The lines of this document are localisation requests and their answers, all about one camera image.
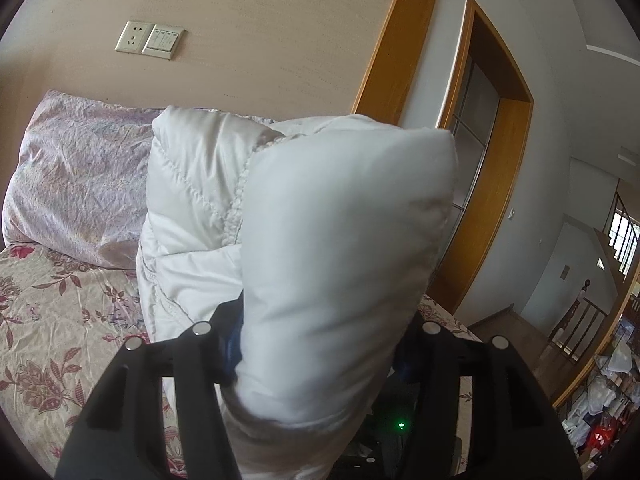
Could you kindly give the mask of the floral cream bedspread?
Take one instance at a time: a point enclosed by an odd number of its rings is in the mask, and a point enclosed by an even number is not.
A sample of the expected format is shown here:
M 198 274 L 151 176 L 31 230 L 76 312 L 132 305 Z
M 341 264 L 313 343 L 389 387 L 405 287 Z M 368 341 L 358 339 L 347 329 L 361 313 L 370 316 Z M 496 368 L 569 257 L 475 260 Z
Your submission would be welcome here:
M 37 244 L 1 254 L 1 409 L 47 476 L 118 347 L 148 336 L 134 272 Z

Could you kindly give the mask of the white puffer down jacket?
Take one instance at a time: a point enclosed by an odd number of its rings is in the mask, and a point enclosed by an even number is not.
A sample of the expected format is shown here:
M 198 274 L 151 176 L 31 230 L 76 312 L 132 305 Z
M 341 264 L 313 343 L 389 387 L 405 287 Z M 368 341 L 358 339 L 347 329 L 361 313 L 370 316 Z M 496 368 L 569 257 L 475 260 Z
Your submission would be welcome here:
M 361 115 L 264 125 L 168 107 L 152 123 L 137 280 L 152 341 L 242 299 L 218 392 L 245 479 L 323 479 L 390 370 L 437 259 L 446 130 Z

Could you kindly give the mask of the white wall power socket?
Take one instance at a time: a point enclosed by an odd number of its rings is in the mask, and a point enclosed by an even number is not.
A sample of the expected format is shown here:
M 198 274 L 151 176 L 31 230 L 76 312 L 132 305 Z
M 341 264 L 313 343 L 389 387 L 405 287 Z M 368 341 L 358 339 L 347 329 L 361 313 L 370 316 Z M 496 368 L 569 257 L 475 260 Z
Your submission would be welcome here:
M 120 34 L 115 51 L 120 53 L 141 54 L 146 40 L 152 32 L 153 24 L 128 21 Z

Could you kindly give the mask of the white wall light switch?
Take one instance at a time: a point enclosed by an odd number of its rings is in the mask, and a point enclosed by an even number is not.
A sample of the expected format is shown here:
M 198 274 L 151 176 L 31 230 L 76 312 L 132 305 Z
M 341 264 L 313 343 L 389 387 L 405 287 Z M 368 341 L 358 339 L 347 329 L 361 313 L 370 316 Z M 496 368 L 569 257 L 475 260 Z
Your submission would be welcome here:
M 181 27 L 154 24 L 141 54 L 170 61 L 177 51 L 183 34 L 184 29 Z

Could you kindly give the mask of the wooden wall trim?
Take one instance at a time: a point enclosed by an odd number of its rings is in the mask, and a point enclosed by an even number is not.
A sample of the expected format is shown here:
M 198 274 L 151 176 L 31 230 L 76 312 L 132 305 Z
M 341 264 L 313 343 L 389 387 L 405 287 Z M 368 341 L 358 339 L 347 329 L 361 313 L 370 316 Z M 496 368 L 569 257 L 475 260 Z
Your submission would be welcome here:
M 392 0 L 352 112 L 397 125 L 420 62 L 436 0 Z

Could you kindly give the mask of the left lilac floral pillow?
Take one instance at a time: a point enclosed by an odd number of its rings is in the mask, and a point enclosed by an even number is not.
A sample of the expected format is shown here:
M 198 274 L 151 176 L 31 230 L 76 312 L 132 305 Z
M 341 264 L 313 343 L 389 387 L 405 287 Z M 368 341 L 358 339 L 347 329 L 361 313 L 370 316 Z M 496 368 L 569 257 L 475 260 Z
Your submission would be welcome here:
M 4 196 L 6 244 L 36 243 L 83 263 L 134 269 L 159 114 L 48 91 Z

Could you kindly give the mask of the wooden door frame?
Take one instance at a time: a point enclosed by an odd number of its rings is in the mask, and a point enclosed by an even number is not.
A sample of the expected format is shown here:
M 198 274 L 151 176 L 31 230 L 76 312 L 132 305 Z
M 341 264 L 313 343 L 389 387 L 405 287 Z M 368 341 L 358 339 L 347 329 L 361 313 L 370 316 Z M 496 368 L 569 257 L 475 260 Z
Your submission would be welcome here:
M 439 125 L 451 129 L 460 162 L 452 227 L 427 295 L 454 313 L 475 281 L 509 205 L 534 98 L 497 27 L 465 0 L 454 67 Z

